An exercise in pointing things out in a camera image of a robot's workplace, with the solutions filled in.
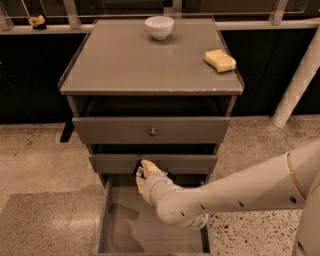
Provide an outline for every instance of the white robotic arm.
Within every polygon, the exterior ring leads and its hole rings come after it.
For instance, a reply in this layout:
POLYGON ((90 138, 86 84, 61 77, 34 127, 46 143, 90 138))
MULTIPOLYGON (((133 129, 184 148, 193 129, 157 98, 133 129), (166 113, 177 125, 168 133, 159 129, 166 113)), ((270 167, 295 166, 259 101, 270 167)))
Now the white robotic arm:
POLYGON ((198 188, 173 184, 147 160, 136 175, 140 193, 164 223, 198 229, 211 212, 303 208, 320 189, 320 140, 198 188))

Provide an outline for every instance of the white bowl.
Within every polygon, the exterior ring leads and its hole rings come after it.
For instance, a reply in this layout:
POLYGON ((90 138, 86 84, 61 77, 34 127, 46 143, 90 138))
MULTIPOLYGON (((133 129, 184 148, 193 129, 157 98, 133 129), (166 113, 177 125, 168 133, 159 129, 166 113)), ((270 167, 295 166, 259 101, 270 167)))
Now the white bowl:
POLYGON ((164 40, 170 35, 174 20, 166 16, 154 16, 146 19, 145 24, 155 40, 164 40))

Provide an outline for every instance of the floor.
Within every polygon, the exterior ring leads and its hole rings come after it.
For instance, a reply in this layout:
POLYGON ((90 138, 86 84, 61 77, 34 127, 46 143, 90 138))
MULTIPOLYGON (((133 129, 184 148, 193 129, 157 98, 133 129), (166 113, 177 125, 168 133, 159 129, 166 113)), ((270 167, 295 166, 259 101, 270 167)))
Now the floor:
MULTIPOLYGON (((90 255, 103 189, 63 124, 0 126, 0 255, 90 255)), ((320 116, 232 118, 211 177, 222 178, 320 138, 320 116)), ((291 255, 300 210, 212 213, 214 255, 291 255)))

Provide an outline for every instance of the cabinet top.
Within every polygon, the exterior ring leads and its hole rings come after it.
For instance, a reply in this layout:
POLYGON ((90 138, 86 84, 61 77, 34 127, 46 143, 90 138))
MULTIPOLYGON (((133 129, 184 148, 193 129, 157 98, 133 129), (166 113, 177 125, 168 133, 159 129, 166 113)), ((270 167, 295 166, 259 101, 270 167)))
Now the cabinet top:
POLYGON ((205 52, 225 49, 211 19, 176 19, 163 41, 144 20, 98 20, 61 87, 65 95, 238 95, 237 70, 218 74, 205 52))

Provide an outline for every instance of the drawer handle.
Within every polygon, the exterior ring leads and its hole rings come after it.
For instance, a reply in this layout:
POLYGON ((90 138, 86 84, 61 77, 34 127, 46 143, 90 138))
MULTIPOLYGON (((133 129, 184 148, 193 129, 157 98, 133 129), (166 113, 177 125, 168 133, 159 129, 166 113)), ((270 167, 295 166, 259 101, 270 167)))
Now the drawer handle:
POLYGON ((157 135, 156 129, 151 128, 151 130, 150 130, 150 132, 149 132, 149 135, 152 136, 152 137, 156 136, 156 135, 157 135))

